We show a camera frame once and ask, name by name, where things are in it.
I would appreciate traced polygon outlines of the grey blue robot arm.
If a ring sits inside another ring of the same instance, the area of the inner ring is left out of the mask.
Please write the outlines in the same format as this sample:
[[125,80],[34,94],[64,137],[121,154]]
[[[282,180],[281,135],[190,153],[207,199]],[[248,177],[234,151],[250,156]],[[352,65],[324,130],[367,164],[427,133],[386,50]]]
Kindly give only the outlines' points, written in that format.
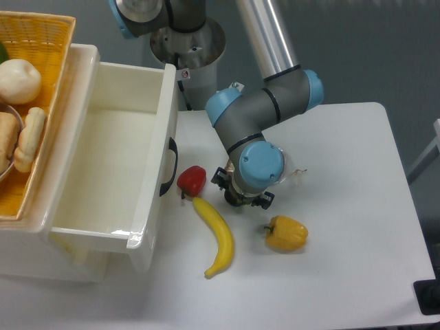
[[300,66],[277,2],[237,6],[264,81],[252,93],[235,86],[217,91],[216,65],[226,36],[207,16],[204,1],[109,2],[126,38],[149,34],[154,57],[175,66],[186,108],[206,111],[229,157],[212,178],[225,200],[266,209],[274,199],[269,187],[285,175],[286,157],[263,132],[318,106],[324,89],[314,71]]

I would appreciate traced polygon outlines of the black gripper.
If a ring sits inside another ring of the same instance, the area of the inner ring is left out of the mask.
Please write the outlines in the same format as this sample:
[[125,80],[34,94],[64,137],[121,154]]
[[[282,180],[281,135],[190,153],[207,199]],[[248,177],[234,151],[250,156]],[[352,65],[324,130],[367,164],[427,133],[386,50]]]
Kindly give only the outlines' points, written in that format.
[[264,210],[267,210],[275,198],[273,193],[267,191],[262,194],[251,195],[246,192],[242,192],[234,182],[233,176],[222,167],[217,168],[210,181],[214,185],[218,186],[220,190],[231,190],[237,194],[243,201],[242,206],[260,207]]

